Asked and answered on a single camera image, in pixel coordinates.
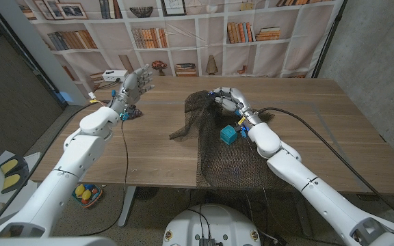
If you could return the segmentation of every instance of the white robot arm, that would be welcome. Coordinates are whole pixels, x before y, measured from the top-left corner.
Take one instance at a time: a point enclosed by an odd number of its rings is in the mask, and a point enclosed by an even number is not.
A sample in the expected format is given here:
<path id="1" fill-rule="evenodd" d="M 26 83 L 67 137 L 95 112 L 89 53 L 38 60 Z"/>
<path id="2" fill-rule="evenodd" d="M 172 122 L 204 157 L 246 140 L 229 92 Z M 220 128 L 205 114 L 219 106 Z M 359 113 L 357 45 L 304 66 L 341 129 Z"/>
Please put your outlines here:
<path id="1" fill-rule="evenodd" d="M 64 153 L 57 165 L 24 207 L 0 225 L 0 237 L 48 237 L 76 184 L 103 154 L 113 135 L 112 128 L 122 115 L 132 113 L 134 104 L 154 85 L 148 65 L 129 74 L 108 107 L 101 107 L 80 121 L 80 128 L 64 142 Z"/>
<path id="2" fill-rule="evenodd" d="M 221 87 L 211 92 L 215 101 L 245 118 L 248 136 L 268 167 L 295 187 L 334 228 L 346 245 L 392 245 L 394 223 L 355 207 L 340 193 L 305 167 L 300 155 L 262 122 L 243 94 L 235 88 Z"/>

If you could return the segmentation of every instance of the blue cube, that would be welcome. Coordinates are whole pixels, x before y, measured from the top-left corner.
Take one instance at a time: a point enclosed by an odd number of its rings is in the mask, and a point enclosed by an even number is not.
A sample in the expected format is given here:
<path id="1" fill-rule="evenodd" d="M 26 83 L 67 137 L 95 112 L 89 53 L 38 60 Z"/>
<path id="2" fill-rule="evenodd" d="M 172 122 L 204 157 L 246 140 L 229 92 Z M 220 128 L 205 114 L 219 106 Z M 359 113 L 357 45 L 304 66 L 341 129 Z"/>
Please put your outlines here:
<path id="1" fill-rule="evenodd" d="M 220 131 L 220 138 L 224 143 L 230 145 L 237 138 L 237 132 L 232 126 L 226 126 Z"/>

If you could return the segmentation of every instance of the white shelving unit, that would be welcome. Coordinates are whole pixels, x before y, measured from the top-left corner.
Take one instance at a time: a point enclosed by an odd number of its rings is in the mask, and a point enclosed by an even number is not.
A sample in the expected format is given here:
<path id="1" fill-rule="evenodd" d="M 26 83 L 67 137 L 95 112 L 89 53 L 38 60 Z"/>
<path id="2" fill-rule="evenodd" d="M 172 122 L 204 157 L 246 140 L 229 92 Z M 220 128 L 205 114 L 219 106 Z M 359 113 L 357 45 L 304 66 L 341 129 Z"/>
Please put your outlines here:
<path id="1" fill-rule="evenodd" d="M 32 0 L 25 0 L 26 4 L 36 12 L 38 18 L 38 20 L 31 20 L 30 23 L 36 26 L 40 33 L 42 32 L 42 37 L 49 44 L 51 41 L 47 40 L 47 33 L 51 32 L 50 29 L 70 31 L 72 28 L 71 31 L 78 29 L 89 31 L 98 50 L 52 51 L 53 54 L 66 59 L 66 65 L 69 64 L 72 67 L 71 72 L 73 71 L 77 75 L 78 79 L 75 83 L 83 85 L 86 94 L 92 89 L 93 84 L 91 84 L 85 70 L 80 68 L 79 64 L 72 63 L 77 61 L 71 57 L 73 55 L 100 55 L 102 59 L 97 59 L 96 62 L 101 65 L 100 67 L 110 69 L 124 69 L 119 55 L 128 55 L 134 68 L 151 64 L 151 62 L 160 59 L 166 62 L 171 70 L 168 70 L 166 74 L 169 75 L 171 72 L 171 75 L 175 76 L 174 64 L 180 62 L 177 62 L 179 56 L 174 54 L 186 52 L 187 56 L 195 57 L 195 60 L 181 62 L 195 63 L 199 76 L 206 76 L 204 71 L 209 55 L 215 56 L 219 70 L 216 76 L 289 77 L 299 74 L 308 75 L 314 69 L 321 48 L 326 41 L 327 33 L 343 3 L 343 0 L 334 0 L 276 7 L 278 0 L 266 0 L 264 4 L 259 6 L 256 4 L 255 10 L 237 11 L 241 0 L 214 1 L 219 4 L 219 10 L 213 14 L 206 14 L 205 8 L 202 8 L 202 14 L 163 17 L 161 0 L 144 0 L 144 4 L 149 2 L 154 7 L 153 17 L 136 18 L 128 9 L 129 7 L 140 7 L 143 3 L 118 0 L 123 18 L 104 20 L 90 17 L 101 17 L 100 14 L 98 15 L 100 11 L 98 0 L 85 0 L 81 3 L 90 19 L 46 20 L 41 13 L 37 12 Z M 229 22 L 249 22 L 255 33 L 258 33 L 262 27 L 279 26 L 282 31 L 281 39 L 230 44 L 227 37 Z M 170 47 L 138 49 L 131 29 L 156 27 L 167 29 Z M 179 33 L 175 29 L 194 30 L 189 31 L 193 34 L 192 37 L 182 35 L 177 38 L 176 34 Z M 184 44 L 177 42 L 181 38 L 185 39 Z M 236 70 L 241 69 L 243 65 L 248 66 L 247 73 L 237 74 Z"/>

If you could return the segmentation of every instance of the table leg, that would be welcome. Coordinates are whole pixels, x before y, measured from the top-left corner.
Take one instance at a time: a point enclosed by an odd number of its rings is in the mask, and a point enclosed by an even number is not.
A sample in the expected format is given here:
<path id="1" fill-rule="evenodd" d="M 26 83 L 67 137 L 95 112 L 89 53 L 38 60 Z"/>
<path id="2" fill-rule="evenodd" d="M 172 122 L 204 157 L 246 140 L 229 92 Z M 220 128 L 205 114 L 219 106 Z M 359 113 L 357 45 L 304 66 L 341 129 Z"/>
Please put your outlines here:
<path id="1" fill-rule="evenodd" d="M 135 197 L 136 187 L 134 186 L 127 186 L 124 187 L 124 205 L 122 206 L 121 216 L 118 219 L 118 226 L 124 227 L 127 224 L 127 219 L 130 215 L 130 209 L 133 204 L 133 199 Z"/>
<path id="2" fill-rule="evenodd" d="M 294 192 L 293 194 L 295 209 L 298 212 L 300 226 L 302 227 L 302 233 L 304 236 L 312 236 L 313 230 L 309 223 L 308 213 L 306 211 L 305 198 L 302 194 Z"/>

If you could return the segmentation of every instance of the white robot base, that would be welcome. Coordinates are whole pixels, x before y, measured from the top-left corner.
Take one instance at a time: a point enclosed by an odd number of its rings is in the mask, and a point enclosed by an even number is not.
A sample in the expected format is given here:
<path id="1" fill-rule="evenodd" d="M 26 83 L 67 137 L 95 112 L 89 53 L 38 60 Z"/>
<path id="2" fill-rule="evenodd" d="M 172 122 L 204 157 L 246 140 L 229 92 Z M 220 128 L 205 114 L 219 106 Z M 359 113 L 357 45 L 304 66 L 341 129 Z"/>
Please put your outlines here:
<path id="1" fill-rule="evenodd" d="M 253 222 L 240 212 L 220 204 L 203 204 L 177 215 L 167 225 L 162 245 L 259 246 L 261 241 Z"/>

